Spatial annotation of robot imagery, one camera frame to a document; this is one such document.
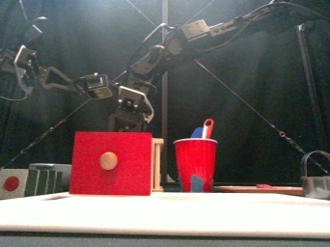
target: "red plastic cup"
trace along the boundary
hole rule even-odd
[[[218,142],[188,138],[173,142],[183,192],[211,192]]]

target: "black curtain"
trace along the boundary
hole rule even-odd
[[[230,21],[267,4],[266,0],[171,0],[168,25],[204,19],[207,25]],[[326,1],[300,1],[327,14]],[[117,81],[128,58],[161,23],[163,1],[52,0],[21,1],[28,21],[37,16],[44,32],[37,48],[40,64],[55,66],[72,79],[105,73]],[[25,27],[18,1],[0,3],[0,45],[16,49]],[[312,21],[308,30],[311,72],[316,87],[320,122],[328,141],[328,23]],[[140,50],[161,41],[161,35]],[[203,120],[212,118],[212,138],[219,142],[215,181],[226,183],[292,184],[300,182],[302,154],[290,146],[283,131],[304,151],[320,148],[306,81],[296,28],[284,32],[258,32],[236,39],[198,61],[168,72],[167,172],[176,179],[172,142],[188,138]],[[151,102],[156,116],[148,125],[161,137],[161,82]],[[22,97],[16,77],[1,72],[0,96]],[[36,138],[88,100],[85,95],[48,91],[35,85],[22,101],[0,99],[0,164],[6,164]],[[107,131],[108,116],[116,110],[113,97],[91,100],[48,137],[18,157],[12,167],[29,163],[71,163],[76,131]]]

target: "red wooden box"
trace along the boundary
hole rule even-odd
[[[100,157],[115,153],[117,165],[105,170]],[[76,132],[71,194],[149,195],[152,135],[131,132]]]

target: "metal pole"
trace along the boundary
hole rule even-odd
[[[296,35],[298,35],[298,42],[302,54],[302,60],[304,65],[304,75],[307,81],[307,87],[310,92],[311,98],[311,111],[312,111],[312,119],[314,119],[314,127],[315,127],[315,135],[318,140],[318,145],[322,150],[327,150],[327,143],[326,143],[326,136],[324,136],[324,127],[322,124],[320,118],[320,110],[319,104],[316,99],[316,90],[314,86],[314,79],[312,79],[312,71],[311,71],[311,56],[308,54],[308,46],[306,40],[306,32],[307,32],[307,25],[302,24],[296,28]]]
[[[163,0],[163,21],[168,23],[168,3]],[[163,41],[165,39],[167,30],[163,30]],[[161,183],[167,183],[167,72],[163,75],[163,94],[161,94],[161,137],[164,139],[163,155],[161,155]]]

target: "table surface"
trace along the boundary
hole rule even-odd
[[[0,201],[1,232],[330,239],[330,201],[279,194],[59,193]]]

